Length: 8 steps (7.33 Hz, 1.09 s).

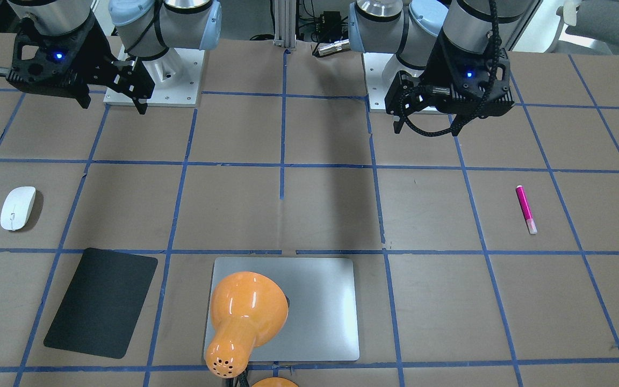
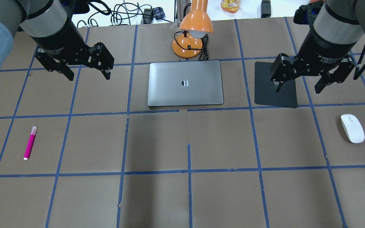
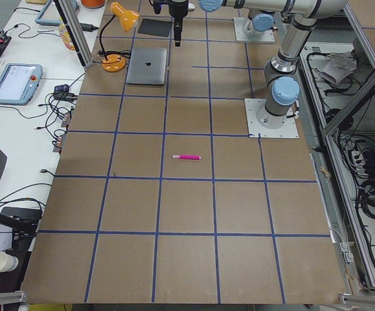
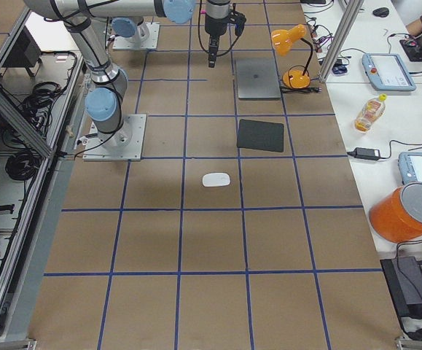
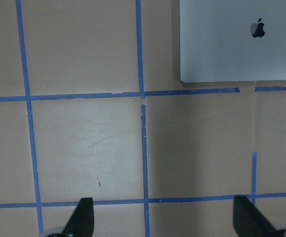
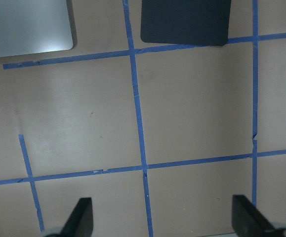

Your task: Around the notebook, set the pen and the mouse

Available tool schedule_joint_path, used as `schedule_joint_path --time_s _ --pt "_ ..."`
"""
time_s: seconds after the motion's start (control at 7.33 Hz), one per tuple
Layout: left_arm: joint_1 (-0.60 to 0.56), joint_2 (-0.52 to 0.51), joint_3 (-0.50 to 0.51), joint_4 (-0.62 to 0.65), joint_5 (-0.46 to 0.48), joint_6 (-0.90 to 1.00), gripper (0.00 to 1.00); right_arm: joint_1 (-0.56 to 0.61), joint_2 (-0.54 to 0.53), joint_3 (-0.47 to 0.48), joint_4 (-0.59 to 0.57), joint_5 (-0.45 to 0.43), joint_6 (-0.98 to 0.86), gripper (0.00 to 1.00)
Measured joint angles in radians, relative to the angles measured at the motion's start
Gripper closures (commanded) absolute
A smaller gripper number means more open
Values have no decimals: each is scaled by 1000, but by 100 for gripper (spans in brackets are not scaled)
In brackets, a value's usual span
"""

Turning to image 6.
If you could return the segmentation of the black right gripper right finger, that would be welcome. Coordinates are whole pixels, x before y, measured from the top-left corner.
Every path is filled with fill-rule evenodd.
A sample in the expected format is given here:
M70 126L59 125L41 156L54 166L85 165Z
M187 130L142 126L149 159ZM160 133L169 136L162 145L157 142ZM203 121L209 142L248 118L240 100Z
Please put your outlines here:
M278 237L278 231L244 195L232 197L232 228L238 237Z

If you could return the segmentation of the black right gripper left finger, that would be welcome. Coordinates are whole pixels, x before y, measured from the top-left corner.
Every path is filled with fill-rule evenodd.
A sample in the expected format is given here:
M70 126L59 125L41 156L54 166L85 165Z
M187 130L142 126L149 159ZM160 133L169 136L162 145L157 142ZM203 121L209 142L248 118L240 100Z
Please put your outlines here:
M62 237L90 237L93 233L93 209L90 197L80 198L61 230Z

